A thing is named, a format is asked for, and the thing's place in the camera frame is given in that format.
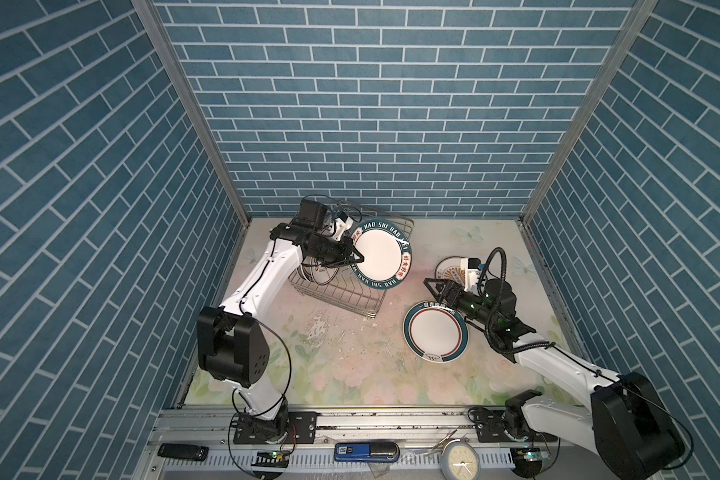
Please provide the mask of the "thin red rim plate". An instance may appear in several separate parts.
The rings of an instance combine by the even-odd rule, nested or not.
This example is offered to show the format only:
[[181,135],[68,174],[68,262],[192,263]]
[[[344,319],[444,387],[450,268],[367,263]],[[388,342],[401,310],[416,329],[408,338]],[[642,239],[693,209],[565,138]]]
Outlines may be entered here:
[[435,278],[452,280],[461,286],[466,285],[466,257],[451,256],[441,260],[435,267]]

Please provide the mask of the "metal wire dish rack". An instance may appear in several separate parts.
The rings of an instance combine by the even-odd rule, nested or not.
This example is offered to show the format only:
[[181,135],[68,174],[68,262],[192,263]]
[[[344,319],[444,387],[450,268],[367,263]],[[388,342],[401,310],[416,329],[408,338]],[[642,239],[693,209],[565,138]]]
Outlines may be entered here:
[[[412,218],[348,200],[337,200],[331,208],[335,214],[344,211],[352,218],[353,225],[360,220],[388,220],[407,237],[411,236],[415,225]],[[385,297],[384,290],[365,285],[349,266],[327,270],[299,266],[288,280],[303,295],[370,318],[377,315]]]

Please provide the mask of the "red ring green plate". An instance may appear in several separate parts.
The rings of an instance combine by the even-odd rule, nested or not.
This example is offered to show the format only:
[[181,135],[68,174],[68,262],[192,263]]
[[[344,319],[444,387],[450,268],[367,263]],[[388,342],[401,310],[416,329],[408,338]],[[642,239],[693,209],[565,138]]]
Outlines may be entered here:
[[448,363],[467,349],[469,331],[461,314],[436,302],[419,302],[406,313],[403,334],[415,355],[430,363]]

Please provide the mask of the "grey rim hao plate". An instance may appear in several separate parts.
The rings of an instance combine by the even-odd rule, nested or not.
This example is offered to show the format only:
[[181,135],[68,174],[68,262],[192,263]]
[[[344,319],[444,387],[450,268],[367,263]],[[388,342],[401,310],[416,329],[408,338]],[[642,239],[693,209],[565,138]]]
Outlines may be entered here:
[[350,269],[358,280],[377,290],[401,284],[412,267],[412,247],[403,229],[384,218],[367,220],[351,232],[353,246],[364,260]]

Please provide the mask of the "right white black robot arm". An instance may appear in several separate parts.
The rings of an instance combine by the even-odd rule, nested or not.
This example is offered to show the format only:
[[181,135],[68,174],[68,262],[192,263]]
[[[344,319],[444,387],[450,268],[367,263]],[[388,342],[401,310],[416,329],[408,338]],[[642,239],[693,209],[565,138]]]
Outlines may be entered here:
[[644,375],[619,374],[577,357],[516,315],[510,285],[491,279],[476,292],[449,279],[424,281],[434,300],[472,320],[491,349],[562,388],[575,404],[527,390],[505,403],[507,436],[524,441],[550,434],[597,454],[620,479],[647,479],[684,465],[692,436],[664,407]]

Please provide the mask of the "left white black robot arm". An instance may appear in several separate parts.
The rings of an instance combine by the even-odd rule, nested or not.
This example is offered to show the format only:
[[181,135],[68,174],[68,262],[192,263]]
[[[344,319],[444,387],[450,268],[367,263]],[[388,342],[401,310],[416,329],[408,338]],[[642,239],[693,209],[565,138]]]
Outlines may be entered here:
[[196,322],[199,367],[231,384],[245,403],[238,414],[265,442],[287,435],[288,402],[265,370],[269,346],[264,317],[291,273],[311,258],[328,268],[362,262],[349,217],[333,221],[332,233],[306,220],[281,223],[270,232],[263,256],[244,282],[218,307],[205,307]]

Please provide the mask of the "round white clock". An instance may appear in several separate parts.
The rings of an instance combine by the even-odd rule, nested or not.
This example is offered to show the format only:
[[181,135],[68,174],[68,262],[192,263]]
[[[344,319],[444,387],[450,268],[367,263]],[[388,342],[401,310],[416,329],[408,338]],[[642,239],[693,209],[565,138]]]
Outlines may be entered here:
[[440,455],[440,469],[449,480],[476,480],[480,475],[477,452],[464,440],[449,442]]

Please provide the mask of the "blue black device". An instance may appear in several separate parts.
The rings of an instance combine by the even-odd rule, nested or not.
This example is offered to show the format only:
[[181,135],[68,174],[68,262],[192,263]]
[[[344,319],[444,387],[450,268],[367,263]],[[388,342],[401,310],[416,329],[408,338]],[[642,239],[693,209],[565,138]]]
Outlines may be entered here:
[[400,447],[393,441],[343,442],[334,447],[336,462],[394,463],[400,457]]

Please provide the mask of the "black remote control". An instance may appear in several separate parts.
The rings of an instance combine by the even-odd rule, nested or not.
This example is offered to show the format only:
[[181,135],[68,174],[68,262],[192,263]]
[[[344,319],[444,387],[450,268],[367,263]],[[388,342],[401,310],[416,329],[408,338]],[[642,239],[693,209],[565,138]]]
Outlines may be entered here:
[[159,446],[157,455],[161,458],[202,462],[209,454],[206,446],[182,443],[163,443]]

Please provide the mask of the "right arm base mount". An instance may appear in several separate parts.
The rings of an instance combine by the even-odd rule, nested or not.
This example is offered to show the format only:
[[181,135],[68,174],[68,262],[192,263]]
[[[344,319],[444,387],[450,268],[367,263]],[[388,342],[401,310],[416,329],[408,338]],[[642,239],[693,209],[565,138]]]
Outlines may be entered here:
[[466,411],[466,416],[474,424],[477,439],[481,443],[540,443],[545,446],[557,441],[551,434],[531,432],[524,428],[513,430],[504,419],[503,408],[473,406]]

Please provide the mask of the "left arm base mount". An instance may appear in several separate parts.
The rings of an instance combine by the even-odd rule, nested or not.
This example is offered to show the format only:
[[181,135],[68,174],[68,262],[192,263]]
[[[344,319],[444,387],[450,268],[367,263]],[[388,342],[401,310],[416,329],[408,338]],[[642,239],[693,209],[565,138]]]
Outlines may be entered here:
[[278,413],[273,420],[252,418],[243,414],[233,422],[232,443],[235,445],[313,444],[317,413],[295,411]]

